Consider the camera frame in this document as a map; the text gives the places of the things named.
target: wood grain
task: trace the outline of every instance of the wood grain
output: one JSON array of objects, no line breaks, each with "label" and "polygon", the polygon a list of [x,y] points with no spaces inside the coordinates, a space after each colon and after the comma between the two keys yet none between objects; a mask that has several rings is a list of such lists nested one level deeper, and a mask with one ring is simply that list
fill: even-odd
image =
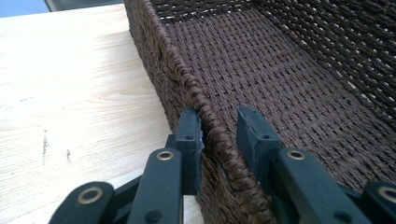
[{"label": "wood grain", "polygon": [[[123,5],[0,29],[0,223],[47,223],[79,185],[141,175],[170,130]],[[203,223],[191,197],[185,223]]]}]

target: wicker basket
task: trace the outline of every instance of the wicker basket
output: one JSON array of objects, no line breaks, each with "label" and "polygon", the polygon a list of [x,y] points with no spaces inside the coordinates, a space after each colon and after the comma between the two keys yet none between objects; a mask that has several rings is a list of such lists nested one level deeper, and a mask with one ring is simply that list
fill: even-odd
[{"label": "wicker basket", "polygon": [[206,223],[276,222],[235,144],[236,107],[259,109],[287,147],[353,189],[396,180],[396,4],[125,0],[171,129],[186,107],[207,138]]}]

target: woven basket wall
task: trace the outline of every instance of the woven basket wall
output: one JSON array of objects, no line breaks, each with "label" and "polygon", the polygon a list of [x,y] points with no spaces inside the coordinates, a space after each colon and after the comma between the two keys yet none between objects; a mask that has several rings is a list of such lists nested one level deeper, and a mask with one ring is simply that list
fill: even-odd
[{"label": "woven basket wall", "polygon": [[206,223],[276,222],[235,144],[236,108],[267,117],[339,183],[396,180],[393,1],[125,0],[172,131],[194,107],[207,138]]}]

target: clamp jaw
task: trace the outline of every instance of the clamp jaw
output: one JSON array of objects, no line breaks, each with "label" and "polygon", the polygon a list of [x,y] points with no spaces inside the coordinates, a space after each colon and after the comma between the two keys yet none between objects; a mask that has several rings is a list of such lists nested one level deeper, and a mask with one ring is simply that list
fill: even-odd
[{"label": "clamp jaw", "polygon": [[[185,110],[141,176],[118,189],[105,182],[76,188],[50,223],[182,223],[182,195],[201,186],[201,126],[196,112]],[[236,142],[279,223],[396,223],[396,185],[371,183],[362,194],[338,185],[307,151],[283,147],[258,111],[238,108]]]}]

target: wooden board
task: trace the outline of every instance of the wooden board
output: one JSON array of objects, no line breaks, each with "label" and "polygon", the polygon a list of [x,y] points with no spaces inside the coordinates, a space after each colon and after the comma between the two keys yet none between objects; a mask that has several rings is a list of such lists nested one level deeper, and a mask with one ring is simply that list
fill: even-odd
[{"label": "wooden board", "polygon": [[[0,19],[0,223],[141,175],[170,133],[123,5]],[[185,223],[203,223],[192,197]]]}]

